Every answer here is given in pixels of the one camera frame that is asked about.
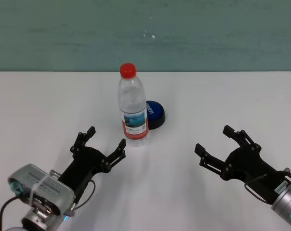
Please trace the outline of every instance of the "water bottle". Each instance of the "water bottle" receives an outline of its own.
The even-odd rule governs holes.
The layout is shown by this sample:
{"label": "water bottle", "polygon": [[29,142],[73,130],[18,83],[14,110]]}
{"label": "water bottle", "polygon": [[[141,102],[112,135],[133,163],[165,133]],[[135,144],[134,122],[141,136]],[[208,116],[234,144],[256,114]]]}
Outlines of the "water bottle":
{"label": "water bottle", "polygon": [[123,64],[120,73],[118,104],[124,134],[128,144],[140,146],[145,144],[149,132],[146,94],[140,79],[136,76],[136,69],[133,64]]}

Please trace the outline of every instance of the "screw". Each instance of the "screw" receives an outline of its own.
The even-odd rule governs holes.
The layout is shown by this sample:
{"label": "screw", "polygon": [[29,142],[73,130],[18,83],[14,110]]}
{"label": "screw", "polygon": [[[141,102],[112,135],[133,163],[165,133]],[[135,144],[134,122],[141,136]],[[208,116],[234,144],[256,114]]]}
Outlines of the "screw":
{"label": "screw", "polygon": [[284,171],[285,171],[285,172],[291,172],[290,168],[288,168],[288,167],[285,168]]}

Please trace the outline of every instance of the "bottle label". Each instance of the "bottle label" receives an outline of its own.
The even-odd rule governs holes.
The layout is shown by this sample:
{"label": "bottle label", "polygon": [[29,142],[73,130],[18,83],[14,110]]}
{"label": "bottle label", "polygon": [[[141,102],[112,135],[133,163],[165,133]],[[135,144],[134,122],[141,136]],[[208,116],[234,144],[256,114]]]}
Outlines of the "bottle label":
{"label": "bottle label", "polygon": [[121,111],[124,134],[129,139],[142,139],[149,132],[146,108],[137,113]]}

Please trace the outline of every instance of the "robotic arm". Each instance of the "robotic arm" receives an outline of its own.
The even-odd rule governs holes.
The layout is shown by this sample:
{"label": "robotic arm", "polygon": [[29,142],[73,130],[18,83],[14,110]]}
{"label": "robotic arm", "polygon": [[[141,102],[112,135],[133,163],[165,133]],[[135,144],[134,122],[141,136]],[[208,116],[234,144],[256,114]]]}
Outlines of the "robotic arm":
{"label": "robotic arm", "polygon": [[200,144],[195,153],[200,165],[218,174],[223,180],[238,179],[258,200],[272,205],[272,209],[291,225],[291,179],[290,169],[277,171],[260,157],[261,147],[254,143],[244,130],[234,132],[225,126],[223,134],[239,144],[229,157],[222,161],[211,156]]}
{"label": "robotic arm", "polygon": [[9,229],[10,231],[57,230],[67,216],[74,216],[76,205],[92,177],[100,172],[110,172],[112,167],[125,158],[124,139],[109,156],[86,147],[86,142],[94,134],[94,127],[87,133],[78,134],[75,144],[70,148],[74,160],[62,175],[54,170],[47,174],[29,164],[8,178],[16,197],[32,207],[22,219],[23,228],[13,228]]}

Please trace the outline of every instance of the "red bottle cap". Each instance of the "red bottle cap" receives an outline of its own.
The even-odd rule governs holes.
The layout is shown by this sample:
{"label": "red bottle cap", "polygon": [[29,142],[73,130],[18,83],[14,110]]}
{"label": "red bottle cap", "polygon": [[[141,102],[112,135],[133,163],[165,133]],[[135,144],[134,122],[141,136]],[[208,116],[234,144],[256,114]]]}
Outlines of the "red bottle cap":
{"label": "red bottle cap", "polygon": [[126,63],[120,67],[122,78],[133,78],[136,76],[136,68],[134,64]]}

